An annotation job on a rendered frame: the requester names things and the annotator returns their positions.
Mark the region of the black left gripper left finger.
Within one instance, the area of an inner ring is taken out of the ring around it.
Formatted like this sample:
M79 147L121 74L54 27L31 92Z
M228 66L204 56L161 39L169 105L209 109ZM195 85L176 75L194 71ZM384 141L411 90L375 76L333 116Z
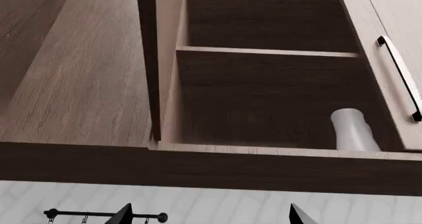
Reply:
M115 215L108 219L107 224L132 224L133 210L132 205L127 204Z

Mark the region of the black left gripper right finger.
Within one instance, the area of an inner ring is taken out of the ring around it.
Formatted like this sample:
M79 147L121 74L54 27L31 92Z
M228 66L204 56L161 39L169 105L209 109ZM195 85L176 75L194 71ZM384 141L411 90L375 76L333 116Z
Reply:
M290 224L317 224L317 222L314 219L312 219L309 215L307 215L296 204L290 205L289 222Z

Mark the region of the translucent white plastic cup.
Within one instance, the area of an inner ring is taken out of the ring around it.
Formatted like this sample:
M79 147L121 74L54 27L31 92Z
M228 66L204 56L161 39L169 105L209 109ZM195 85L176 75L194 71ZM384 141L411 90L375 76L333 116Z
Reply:
M381 152L364 114L357 109L339 109L330 116L336 133L336 149Z

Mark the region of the open brown cabinet door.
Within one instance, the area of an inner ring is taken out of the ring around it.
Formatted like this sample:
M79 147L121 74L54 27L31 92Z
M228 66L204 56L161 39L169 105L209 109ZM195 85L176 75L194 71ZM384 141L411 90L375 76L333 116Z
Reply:
M0 141L149 145L137 0L67 0L0 120Z

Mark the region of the wooden cabinet shelf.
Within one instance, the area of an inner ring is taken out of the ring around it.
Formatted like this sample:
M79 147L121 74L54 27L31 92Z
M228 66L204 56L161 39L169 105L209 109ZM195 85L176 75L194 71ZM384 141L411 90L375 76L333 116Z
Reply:
M303 55L303 56L318 56L318 57L358 57L357 53L339 53L339 52L325 52L325 51L290 51L279 49L241 49L231 47L193 47L193 46L179 46L176 47L180 51L210 51L218 53L255 53L264 55Z

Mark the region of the closed brown cabinet door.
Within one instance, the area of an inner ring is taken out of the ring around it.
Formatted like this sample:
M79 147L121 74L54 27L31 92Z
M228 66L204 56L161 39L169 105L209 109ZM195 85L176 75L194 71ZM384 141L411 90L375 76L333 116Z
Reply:
M422 153L422 0L341 0L402 149Z

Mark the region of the black wall hook rail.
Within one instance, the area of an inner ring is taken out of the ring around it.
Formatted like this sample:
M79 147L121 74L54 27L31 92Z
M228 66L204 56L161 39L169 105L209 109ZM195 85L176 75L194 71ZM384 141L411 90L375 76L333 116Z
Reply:
M53 224L55 218L58 215L71 215L71 216L83 216L81 224L87 224L88 217L108 217L111 218L116 213L104 213L104 212L89 212L89 211L59 211L57 209L50 209L44 211L44 215L49 219L49 224ZM168 215L166 213L153 214L137 214L133 213L134 218L145 219L144 224L148 224L149 219L157 219L159 223L165 223L168 221Z

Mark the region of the brown wooden wall cabinet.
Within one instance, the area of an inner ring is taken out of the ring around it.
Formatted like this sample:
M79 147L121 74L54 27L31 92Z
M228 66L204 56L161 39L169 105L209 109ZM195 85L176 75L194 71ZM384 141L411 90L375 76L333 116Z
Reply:
M0 120L67 0L0 0ZM341 0L137 0L146 147L0 141L0 180L422 196ZM179 46L357 53L318 57ZM381 152L336 149L364 114Z

